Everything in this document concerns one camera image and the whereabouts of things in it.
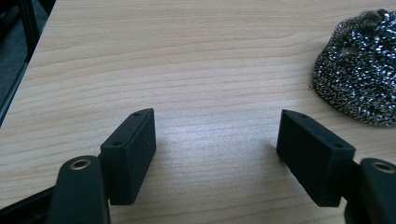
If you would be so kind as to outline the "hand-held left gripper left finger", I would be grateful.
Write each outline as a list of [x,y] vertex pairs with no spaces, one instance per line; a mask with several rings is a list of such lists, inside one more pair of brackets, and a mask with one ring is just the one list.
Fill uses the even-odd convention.
[[135,202],[155,152],[152,108],[131,114],[101,145],[99,159],[112,205]]

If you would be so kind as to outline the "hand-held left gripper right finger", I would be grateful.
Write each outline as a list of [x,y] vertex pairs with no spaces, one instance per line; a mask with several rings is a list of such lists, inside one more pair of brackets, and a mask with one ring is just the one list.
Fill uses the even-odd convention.
[[281,111],[276,153],[318,206],[339,205],[342,175],[353,162],[355,151],[307,115]]

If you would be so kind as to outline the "steel wool scrubber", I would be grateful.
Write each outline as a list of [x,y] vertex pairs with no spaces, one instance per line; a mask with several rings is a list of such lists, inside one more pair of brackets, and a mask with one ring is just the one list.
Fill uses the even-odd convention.
[[313,85],[353,119],[396,126],[396,11],[370,10],[340,22],[317,57]]

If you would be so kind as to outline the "black metal frame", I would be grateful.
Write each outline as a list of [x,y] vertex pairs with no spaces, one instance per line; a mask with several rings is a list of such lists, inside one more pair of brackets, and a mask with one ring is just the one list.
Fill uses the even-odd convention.
[[16,0],[18,8],[21,13],[21,22],[27,43],[27,55],[23,61],[22,67],[16,75],[9,92],[7,93],[5,101],[0,104],[0,126],[6,117],[7,111],[15,96],[15,93],[21,83],[23,72],[26,70],[29,61],[35,51],[35,46],[39,39],[38,28],[35,19],[35,11],[31,0]]

